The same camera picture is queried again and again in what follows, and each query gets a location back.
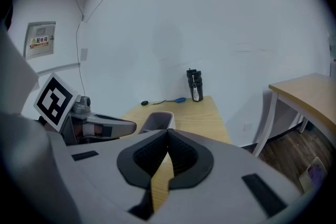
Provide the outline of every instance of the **wooden desk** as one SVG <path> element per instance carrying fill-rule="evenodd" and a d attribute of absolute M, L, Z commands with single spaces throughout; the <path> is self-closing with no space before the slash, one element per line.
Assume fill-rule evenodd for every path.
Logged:
<path fill-rule="evenodd" d="M 148 104 L 146 106 L 139 104 L 122 117 L 122 119 L 133 121 L 137 124 L 136 132 L 121 138 L 137 135 L 149 114 L 155 111 L 172 112 L 175 117 L 177 130 L 199 134 L 228 144 L 231 143 L 217 107 L 209 96 L 204 97 L 201 102 L 194 102 L 191 98 L 188 98 L 183 103 L 164 102 L 162 104 Z M 173 177 L 172 162 L 167 154 L 151 181 L 154 211 L 168 197 L 168 182 Z"/>
<path fill-rule="evenodd" d="M 259 142 L 253 151 L 258 156 L 272 130 L 277 100 L 286 103 L 314 124 L 336 147 L 336 81 L 313 73 L 270 84 L 272 100 Z"/>

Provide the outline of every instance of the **wooden floor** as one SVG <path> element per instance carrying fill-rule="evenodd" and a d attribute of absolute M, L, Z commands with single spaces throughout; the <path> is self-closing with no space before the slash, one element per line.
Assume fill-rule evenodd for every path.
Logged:
<path fill-rule="evenodd" d="M 259 154 L 259 158 L 284 174 L 303 193 L 299 176 L 307 169 L 317 156 L 328 171 L 332 165 L 336 150 L 329 140 L 317 129 L 298 130 L 267 143 Z"/>

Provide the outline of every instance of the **wall outlet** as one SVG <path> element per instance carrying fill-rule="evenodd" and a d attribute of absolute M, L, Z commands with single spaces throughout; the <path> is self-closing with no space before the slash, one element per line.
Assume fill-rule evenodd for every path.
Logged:
<path fill-rule="evenodd" d="M 244 123 L 244 128 L 243 128 L 243 131 L 249 131 L 249 130 L 251 130 L 252 129 L 252 123 L 247 123 L 247 122 L 245 122 Z"/>

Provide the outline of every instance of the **black water bottle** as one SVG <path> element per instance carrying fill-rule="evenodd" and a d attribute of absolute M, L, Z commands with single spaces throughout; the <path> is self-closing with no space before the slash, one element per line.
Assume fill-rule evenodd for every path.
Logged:
<path fill-rule="evenodd" d="M 203 100 L 203 83 L 202 73 L 196 69 L 187 70 L 188 84 L 193 101 L 200 102 Z"/>

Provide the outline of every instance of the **warning label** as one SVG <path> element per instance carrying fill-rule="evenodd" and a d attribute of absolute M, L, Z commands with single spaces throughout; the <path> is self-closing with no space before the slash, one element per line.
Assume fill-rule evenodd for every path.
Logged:
<path fill-rule="evenodd" d="M 30 40 L 30 48 L 49 45 L 49 36 L 34 37 Z"/>

